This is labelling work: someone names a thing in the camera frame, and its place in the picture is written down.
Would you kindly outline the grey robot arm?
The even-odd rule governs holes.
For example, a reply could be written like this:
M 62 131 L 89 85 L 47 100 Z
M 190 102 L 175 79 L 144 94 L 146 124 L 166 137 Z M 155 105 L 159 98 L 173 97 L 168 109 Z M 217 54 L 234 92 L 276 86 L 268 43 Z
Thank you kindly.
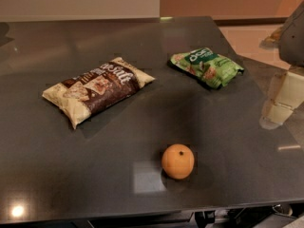
M 260 125 L 276 129 L 304 102 L 304 2 L 283 24 L 278 38 L 279 58 L 291 67 L 276 73 L 262 107 Z

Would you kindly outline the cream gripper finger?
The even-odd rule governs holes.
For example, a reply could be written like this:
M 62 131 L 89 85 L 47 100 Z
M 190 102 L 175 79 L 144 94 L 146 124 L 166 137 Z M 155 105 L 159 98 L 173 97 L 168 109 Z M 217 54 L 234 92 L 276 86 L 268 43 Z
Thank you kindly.
M 282 126 L 304 102 L 304 67 L 291 66 L 273 76 L 259 123 L 272 130 Z

